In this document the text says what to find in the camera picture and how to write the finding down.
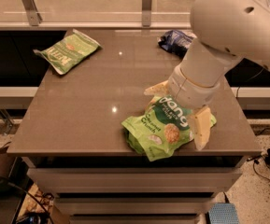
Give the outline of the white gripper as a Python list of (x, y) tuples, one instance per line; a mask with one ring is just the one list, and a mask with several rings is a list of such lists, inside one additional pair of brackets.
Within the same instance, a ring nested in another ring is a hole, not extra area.
[(188, 122), (192, 130), (195, 147), (197, 150), (202, 150), (210, 137), (211, 111), (207, 105), (211, 103), (219, 87), (220, 83), (209, 88), (193, 84), (182, 74), (178, 65), (174, 68), (168, 81), (163, 81), (145, 89), (144, 94), (165, 96), (170, 93), (179, 105), (193, 109), (188, 117)]

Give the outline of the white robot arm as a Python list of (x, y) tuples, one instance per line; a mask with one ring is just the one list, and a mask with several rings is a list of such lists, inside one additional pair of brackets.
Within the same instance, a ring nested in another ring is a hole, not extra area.
[(190, 108), (196, 148), (210, 136), (210, 109), (220, 78), (248, 59), (270, 71), (270, 0), (195, 0), (190, 24), (195, 39), (182, 62), (146, 95), (170, 94)]

